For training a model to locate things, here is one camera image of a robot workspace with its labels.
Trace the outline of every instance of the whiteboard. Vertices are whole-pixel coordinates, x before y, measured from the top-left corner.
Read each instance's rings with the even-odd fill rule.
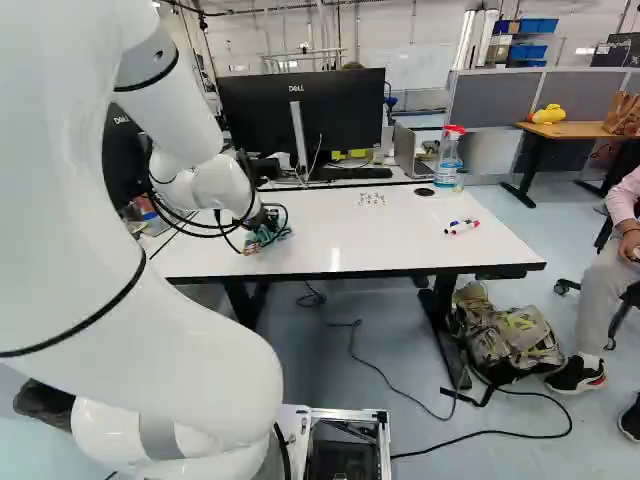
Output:
[[[385,67],[392,90],[444,88],[456,53],[451,43],[362,49],[367,67]]]

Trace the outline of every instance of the pink shirt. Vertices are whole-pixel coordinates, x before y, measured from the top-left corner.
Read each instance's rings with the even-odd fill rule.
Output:
[[[622,181],[609,190],[605,199],[614,225],[629,218],[636,218],[633,207],[640,196],[640,167],[636,168]]]

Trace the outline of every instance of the backpack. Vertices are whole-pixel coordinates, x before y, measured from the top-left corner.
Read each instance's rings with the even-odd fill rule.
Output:
[[[499,387],[565,364],[551,326],[534,305],[496,310],[485,286],[473,282],[454,293],[453,306],[456,337],[490,384]]]

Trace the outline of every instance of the gray pants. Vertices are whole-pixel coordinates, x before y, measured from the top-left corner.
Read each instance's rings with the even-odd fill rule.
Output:
[[[602,356],[611,318],[619,297],[629,285],[640,281],[640,264],[620,258],[619,237],[612,237],[584,272],[578,305],[578,351]]]

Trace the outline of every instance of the chair wheel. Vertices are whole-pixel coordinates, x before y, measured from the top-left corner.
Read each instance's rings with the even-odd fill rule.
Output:
[[[607,346],[606,346],[606,347],[604,347],[604,349],[605,349],[605,350],[607,350],[607,351],[609,351],[609,352],[612,352],[613,350],[615,350],[615,349],[616,349],[616,346],[617,346],[617,345],[618,345],[618,344],[617,344],[617,342],[616,342],[616,339],[615,339],[615,338],[610,338],[610,339],[609,339],[609,341],[608,341],[608,343],[607,343]]]
[[[569,291],[569,287],[567,287],[566,285],[562,285],[561,283],[556,283],[553,286],[553,291],[556,292],[561,297],[564,297]]]

